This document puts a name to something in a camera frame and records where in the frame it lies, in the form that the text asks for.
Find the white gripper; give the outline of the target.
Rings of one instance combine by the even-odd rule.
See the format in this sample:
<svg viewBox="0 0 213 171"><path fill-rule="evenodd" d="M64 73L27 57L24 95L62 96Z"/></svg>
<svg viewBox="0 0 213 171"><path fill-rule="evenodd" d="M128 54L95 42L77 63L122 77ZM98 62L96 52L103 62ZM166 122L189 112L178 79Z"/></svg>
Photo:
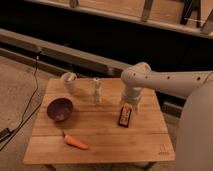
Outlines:
<svg viewBox="0 0 213 171"><path fill-rule="evenodd" d="M141 99L141 88L138 87L125 87L122 92L122 100L120 101L120 110L126 103L134 105L134 111L136 114L140 113L140 105L138 104Z"/></svg>

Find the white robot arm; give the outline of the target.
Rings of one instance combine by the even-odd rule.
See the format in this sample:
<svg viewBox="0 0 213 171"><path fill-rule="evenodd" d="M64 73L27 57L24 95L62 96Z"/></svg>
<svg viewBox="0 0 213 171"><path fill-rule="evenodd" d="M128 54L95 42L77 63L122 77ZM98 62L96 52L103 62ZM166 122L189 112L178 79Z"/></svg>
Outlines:
<svg viewBox="0 0 213 171"><path fill-rule="evenodd" d="M120 78L125 100L138 101L148 88L182 107L174 171L213 171L213 70L156 72L140 62Z"/></svg>

